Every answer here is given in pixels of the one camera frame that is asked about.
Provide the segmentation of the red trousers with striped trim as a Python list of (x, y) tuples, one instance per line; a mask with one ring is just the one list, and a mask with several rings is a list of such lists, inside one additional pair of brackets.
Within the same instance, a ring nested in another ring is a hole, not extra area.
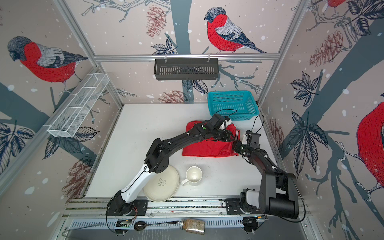
[[(196, 124), (202, 123), (201, 121), (191, 121), (187, 124), (186, 130), (189, 131)], [(227, 126), (227, 130), (229, 130), (236, 138), (236, 140), (240, 139), (241, 131), (236, 128), (234, 124), (230, 124)], [(199, 158), (224, 158), (224, 157), (234, 157), (238, 156), (232, 150), (233, 142), (225, 143), (220, 141), (213, 141), (213, 139), (204, 140), (199, 143), (192, 144), (183, 148), (182, 156), (184, 157), (199, 157)]]

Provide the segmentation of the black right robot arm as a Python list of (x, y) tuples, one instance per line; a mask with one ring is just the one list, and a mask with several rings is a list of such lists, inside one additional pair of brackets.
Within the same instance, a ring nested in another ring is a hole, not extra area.
[(261, 149), (261, 134), (246, 131), (245, 141), (238, 140), (233, 144), (233, 151), (255, 166), (262, 175), (258, 191), (244, 189), (241, 192), (240, 208), (248, 214), (259, 211), (264, 215), (272, 215), (286, 219), (299, 217), (299, 193), (296, 177), (280, 169)]

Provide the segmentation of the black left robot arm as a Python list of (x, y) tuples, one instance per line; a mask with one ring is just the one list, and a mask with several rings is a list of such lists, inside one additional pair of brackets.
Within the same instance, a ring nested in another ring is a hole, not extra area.
[(194, 124), (187, 132), (167, 140), (155, 139), (146, 154), (144, 164), (133, 180), (116, 193), (116, 199), (125, 204), (136, 200), (139, 192), (155, 175), (165, 171), (169, 166), (170, 157), (179, 150), (205, 140), (233, 142), (235, 137), (227, 128), (231, 119), (220, 114), (214, 114), (210, 120)]

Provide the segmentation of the teal plastic basket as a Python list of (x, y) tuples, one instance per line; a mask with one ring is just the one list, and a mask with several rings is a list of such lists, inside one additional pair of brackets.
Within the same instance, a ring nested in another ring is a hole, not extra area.
[(260, 114), (249, 91), (219, 91), (208, 93), (210, 115), (228, 116), (232, 121), (248, 121)]

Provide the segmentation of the cream ceramic mug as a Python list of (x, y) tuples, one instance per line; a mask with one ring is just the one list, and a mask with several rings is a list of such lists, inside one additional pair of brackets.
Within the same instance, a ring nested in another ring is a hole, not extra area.
[(181, 182), (182, 186), (190, 185), (190, 186), (198, 186), (203, 178), (202, 170), (197, 166), (192, 166), (186, 171), (186, 178)]

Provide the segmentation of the cream round plate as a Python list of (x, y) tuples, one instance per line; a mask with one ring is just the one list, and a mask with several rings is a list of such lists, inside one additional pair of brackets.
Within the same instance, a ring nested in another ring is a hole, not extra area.
[(180, 183), (178, 171), (171, 165), (160, 174), (156, 174), (143, 188), (146, 197), (153, 202), (169, 200), (177, 191)]

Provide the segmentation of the glass jar with grains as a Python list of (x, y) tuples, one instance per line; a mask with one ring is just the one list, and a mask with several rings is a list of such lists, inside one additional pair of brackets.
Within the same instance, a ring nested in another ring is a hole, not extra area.
[(192, 234), (204, 235), (206, 222), (197, 219), (182, 219), (181, 229)]

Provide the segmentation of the black spoon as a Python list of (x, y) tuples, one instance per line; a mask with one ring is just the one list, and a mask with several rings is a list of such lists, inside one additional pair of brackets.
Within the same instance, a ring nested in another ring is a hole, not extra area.
[(171, 222), (162, 222), (162, 223), (153, 223), (153, 224), (148, 224), (144, 221), (138, 221), (134, 224), (134, 230), (135, 231), (143, 231), (146, 227), (150, 226), (158, 226), (158, 225), (174, 225), (174, 224), (179, 224), (180, 221), (171, 221)]

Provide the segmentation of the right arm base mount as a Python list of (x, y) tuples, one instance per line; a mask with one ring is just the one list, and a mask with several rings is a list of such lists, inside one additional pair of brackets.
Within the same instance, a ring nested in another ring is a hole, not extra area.
[(227, 215), (267, 215), (259, 203), (260, 191), (243, 189), (239, 198), (227, 198), (222, 208), (226, 209)]

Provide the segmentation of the black hanging wall basket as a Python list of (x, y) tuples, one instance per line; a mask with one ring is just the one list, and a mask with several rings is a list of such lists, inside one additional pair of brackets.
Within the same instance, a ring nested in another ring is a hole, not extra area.
[(218, 59), (156, 59), (154, 75), (158, 81), (216, 80)]

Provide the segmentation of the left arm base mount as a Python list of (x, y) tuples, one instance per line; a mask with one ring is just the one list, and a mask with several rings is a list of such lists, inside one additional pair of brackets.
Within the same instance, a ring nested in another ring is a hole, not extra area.
[(126, 203), (123, 200), (122, 192), (118, 191), (107, 204), (107, 217), (122, 216), (144, 216), (147, 212), (148, 200), (139, 199)]

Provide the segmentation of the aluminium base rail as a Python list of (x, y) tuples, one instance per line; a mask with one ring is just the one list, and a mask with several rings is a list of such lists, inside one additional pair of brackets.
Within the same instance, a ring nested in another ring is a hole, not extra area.
[[(116, 234), (125, 234), (134, 229), (134, 224), (144, 221), (148, 224), (197, 219), (206, 222), (206, 228), (241, 228), (260, 227), (272, 220), (272, 215), (227, 215), (222, 208), (224, 199), (186, 198), (170, 199), (165, 202), (149, 201), (144, 216), (107, 217), (104, 208), (68, 214), (63, 224), (65, 231), (74, 230), (111, 230)], [(146, 227), (148, 230), (181, 229), (181, 223)]]

